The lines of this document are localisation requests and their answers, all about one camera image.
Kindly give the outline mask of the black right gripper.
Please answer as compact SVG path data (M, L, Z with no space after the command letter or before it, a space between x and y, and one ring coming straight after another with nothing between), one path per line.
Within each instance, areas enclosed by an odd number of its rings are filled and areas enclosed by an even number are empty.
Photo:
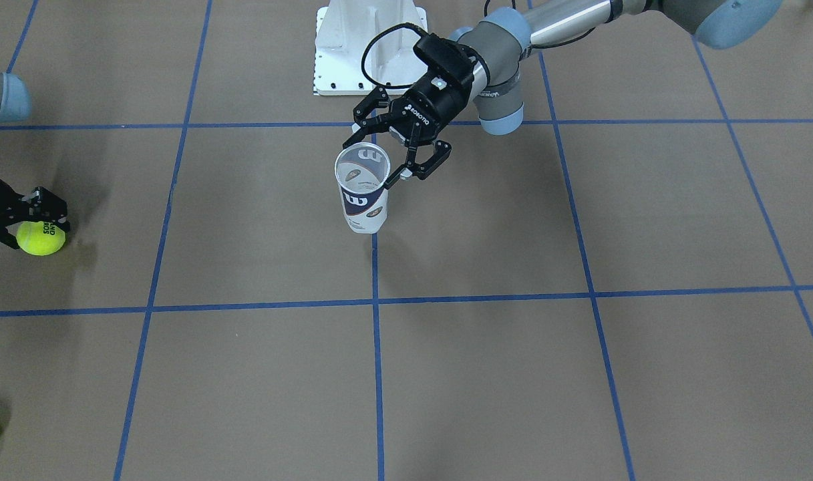
M18 250L19 245L16 236L8 231L9 225L25 221L49 222L69 232L67 214L67 202L48 189L35 188L21 195L0 179L0 243L10 249Z

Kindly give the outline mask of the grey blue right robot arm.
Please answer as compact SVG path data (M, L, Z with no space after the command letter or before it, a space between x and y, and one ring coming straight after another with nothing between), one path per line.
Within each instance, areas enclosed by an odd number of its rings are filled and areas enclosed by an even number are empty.
M0 123L20 122L30 116L31 98L19 76L0 70ZM57 253L71 229L67 203L38 186L19 194L0 179L0 243L29 255Z

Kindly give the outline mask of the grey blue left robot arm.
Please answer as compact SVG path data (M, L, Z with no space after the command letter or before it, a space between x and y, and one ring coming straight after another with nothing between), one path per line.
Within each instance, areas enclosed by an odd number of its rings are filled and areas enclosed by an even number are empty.
M414 25L413 51L427 67L423 76L391 97L391 86L375 82L355 106L355 130L344 149L367 135L390 133L406 148L403 164L385 174L391 188L407 176L425 179L451 153L439 136L475 103L486 133L505 135L524 118L520 63L532 53L570 45L623 15L655 10L712 49L727 49L754 36L781 7L779 1L548 1L519 12L500 8L479 24L440 37Z

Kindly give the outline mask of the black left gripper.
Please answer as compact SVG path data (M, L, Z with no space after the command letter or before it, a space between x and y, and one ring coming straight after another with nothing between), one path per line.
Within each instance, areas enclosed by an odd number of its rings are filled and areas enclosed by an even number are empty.
M406 173L425 180L451 155L451 144L436 139L440 131L467 106L474 80L462 86L448 82L442 88L437 85L439 82L442 82L442 78L424 74L393 101L390 112L371 117L373 110L387 109L391 103L385 86L376 86L353 110L358 129L342 143L343 149L360 143L367 135L384 133L389 129L391 136L407 148L403 164L389 174L383 188L390 189L398 180L407 178ZM416 162L418 146L431 143L434 151L430 158L425 162Z

